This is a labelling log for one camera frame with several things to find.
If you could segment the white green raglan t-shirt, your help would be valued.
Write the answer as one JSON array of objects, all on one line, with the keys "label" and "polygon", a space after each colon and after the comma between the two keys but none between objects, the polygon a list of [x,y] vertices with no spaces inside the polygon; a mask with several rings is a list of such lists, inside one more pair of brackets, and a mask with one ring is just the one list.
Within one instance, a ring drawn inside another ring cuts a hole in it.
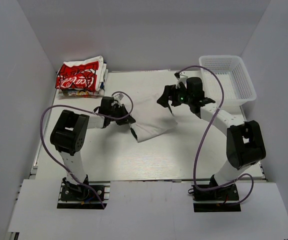
[{"label": "white green raglan t-shirt", "polygon": [[171,111],[157,103],[159,97],[156,93],[139,98],[133,103],[130,115],[135,123],[129,126],[138,143],[160,136],[178,125]]}]

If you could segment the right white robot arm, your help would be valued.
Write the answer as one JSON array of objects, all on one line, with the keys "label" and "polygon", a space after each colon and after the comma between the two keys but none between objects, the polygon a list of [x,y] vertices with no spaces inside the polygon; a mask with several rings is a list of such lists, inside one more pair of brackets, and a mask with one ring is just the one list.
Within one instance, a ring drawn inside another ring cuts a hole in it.
[{"label": "right white robot arm", "polygon": [[209,191],[213,198],[220,200],[227,195],[227,186],[245,176],[246,169],[266,157],[259,123],[236,118],[206,97],[199,77],[189,77],[185,83],[166,85],[156,102],[164,108],[187,105],[193,114],[208,122],[206,132],[214,126],[226,137],[225,163],[211,177],[208,188],[197,186],[197,190]]}]

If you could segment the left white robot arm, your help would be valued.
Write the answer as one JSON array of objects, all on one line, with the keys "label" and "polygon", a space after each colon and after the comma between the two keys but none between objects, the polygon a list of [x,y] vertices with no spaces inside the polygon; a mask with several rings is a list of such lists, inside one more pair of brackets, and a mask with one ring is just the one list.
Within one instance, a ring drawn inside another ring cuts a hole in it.
[{"label": "left white robot arm", "polygon": [[89,196],[88,175],[84,170],[81,149],[87,130],[104,129],[111,122],[117,125],[134,124],[136,120],[116,97],[103,97],[93,114],[77,114],[63,110],[50,135],[50,143],[59,152],[63,165],[68,169],[65,183],[73,184],[72,193],[83,200]]}]

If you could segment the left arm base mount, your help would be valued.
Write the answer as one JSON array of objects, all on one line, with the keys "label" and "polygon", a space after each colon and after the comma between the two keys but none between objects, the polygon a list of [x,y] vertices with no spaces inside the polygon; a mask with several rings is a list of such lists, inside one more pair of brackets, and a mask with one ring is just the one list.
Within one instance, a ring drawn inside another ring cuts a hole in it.
[{"label": "left arm base mount", "polygon": [[101,199],[102,206],[96,194],[87,187],[71,184],[64,177],[57,200],[58,209],[77,209],[77,210],[103,210],[108,204],[110,196],[110,182],[89,181],[96,194]]}]

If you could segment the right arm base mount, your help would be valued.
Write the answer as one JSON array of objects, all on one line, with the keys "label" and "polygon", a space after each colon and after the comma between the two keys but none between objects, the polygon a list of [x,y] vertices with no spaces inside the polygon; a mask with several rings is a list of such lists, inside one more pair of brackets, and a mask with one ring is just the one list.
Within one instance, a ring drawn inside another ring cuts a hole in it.
[{"label": "right arm base mount", "polygon": [[200,191],[192,185],[187,192],[192,195],[195,213],[241,212],[235,184],[212,191]]}]

